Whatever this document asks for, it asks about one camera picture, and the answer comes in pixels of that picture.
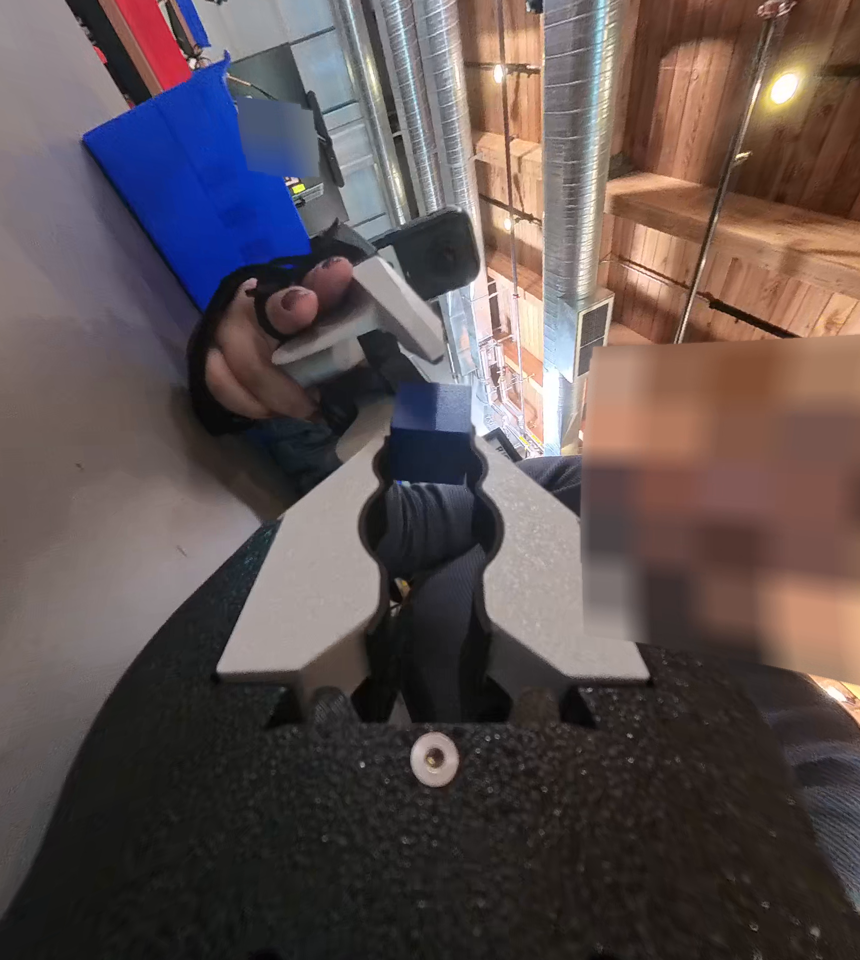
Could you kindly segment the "person's right hand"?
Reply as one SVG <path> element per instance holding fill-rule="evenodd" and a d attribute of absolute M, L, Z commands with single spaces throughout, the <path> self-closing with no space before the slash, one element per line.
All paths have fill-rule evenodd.
<path fill-rule="evenodd" d="M 266 302 L 266 322 L 283 334 L 299 335 L 345 298 L 351 262 L 329 257 L 302 284 L 275 292 Z M 210 394 L 232 414 L 252 421 L 279 417 L 318 422 L 318 394 L 300 387 L 274 363 L 281 342 L 259 321 L 255 277 L 244 280 L 221 315 L 204 364 Z"/>

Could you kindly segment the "white duct end grille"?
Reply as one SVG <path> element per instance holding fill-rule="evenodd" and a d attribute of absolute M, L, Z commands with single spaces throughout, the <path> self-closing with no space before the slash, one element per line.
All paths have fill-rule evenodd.
<path fill-rule="evenodd" d="M 608 289 L 600 288 L 591 306 L 578 313 L 573 364 L 574 379 L 588 373 L 594 349 L 606 345 L 613 319 L 614 304 L 615 294 Z"/>

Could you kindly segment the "small red parts bin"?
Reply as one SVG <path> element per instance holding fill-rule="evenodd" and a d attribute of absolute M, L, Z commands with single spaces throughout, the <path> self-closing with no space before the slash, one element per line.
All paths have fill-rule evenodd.
<path fill-rule="evenodd" d="M 191 68 L 157 2 L 100 1 L 99 5 L 149 97 L 191 77 Z"/>

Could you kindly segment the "person's right forearm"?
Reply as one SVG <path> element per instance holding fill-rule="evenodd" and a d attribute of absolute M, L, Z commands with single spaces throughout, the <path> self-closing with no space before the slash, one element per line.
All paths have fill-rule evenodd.
<path fill-rule="evenodd" d="M 278 469 L 296 497 L 303 498 L 343 467 L 340 442 L 358 425 L 362 413 L 332 422 L 279 416 L 257 422 L 243 437 Z"/>

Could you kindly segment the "silver ventilation duct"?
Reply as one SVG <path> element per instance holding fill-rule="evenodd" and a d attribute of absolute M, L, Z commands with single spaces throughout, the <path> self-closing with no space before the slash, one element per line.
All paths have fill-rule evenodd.
<path fill-rule="evenodd" d="M 375 6 L 419 210 L 460 208 L 483 246 L 458 3 Z"/>
<path fill-rule="evenodd" d="M 548 1 L 543 15 L 543 447 L 577 441 L 578 313 L 597 295 L 623 2 Z"/>
<path fill-rule="evenodd" d="M 399 228 L 411 220 L 411 210 L 364 7 L 360 1 L 330 1 L 329 6 L 351 86 L 361 106 L 388 217 Z"/>

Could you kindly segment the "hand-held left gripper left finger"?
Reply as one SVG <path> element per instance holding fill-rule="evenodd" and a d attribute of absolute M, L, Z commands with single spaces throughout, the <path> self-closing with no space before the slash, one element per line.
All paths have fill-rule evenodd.
<path fill-rule="evenodd" d="M 365 524 L 387 488 L 385 444 L 368 442 L 281 516 L 216 666 L 219 681 L 290 690 L 309 710 L 318 690 L 371 696 L 388 717 L 399 655 L 388 631 L 388 577 Z"/>

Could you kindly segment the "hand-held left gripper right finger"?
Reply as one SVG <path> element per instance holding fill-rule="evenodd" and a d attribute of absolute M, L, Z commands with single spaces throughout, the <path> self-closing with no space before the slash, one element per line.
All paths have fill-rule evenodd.
<path fill-rule="evenodd" d="M 578 517 L 482 438 L 479 497 L 495 517 L 496 542 L 482 575 L 491 640 L 486 675 L 508 695 L 552 695 L 596 686 L 644 686 L 650 672 L 633 634 L 584 620 Z"/>

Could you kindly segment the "dark blue cube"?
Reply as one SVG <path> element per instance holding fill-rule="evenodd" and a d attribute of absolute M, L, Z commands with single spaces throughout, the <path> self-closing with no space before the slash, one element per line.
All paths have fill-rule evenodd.
<path fill-rule="evenodd" d="M 471 414 L 468 386 L 401 384 L 389 426 L 388 477 L 394 482 L 463 486 L 471 457 Z"/>

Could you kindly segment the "large blue storage bin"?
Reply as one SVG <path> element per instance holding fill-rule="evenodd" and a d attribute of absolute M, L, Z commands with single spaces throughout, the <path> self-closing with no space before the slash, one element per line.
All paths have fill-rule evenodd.
<path fill-rule="evenodd" d="M 200 310 L 234 271 L 311 247 L 282 167 L 248 157 L 230 66 L 225 52 L 81 139 Z"/>

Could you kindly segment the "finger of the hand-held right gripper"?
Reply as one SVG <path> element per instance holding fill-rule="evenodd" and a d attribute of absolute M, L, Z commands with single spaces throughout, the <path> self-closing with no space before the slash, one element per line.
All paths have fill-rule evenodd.
<path fill-rule="evenodd" d="M 328 320 L 281 344 L 272 364 L 298 386 L 318 387 L 364 364 L 360 338 L 374 330 L 370 316 Z"/>
<path fill-rule="evenodd" d="M 378 255 L 365 259 L 354 266 L 353 281 L 375 312 L 377 330 L 425 362 L 436 364 L 444 358 L 441 319 L 388 261 Z"/>

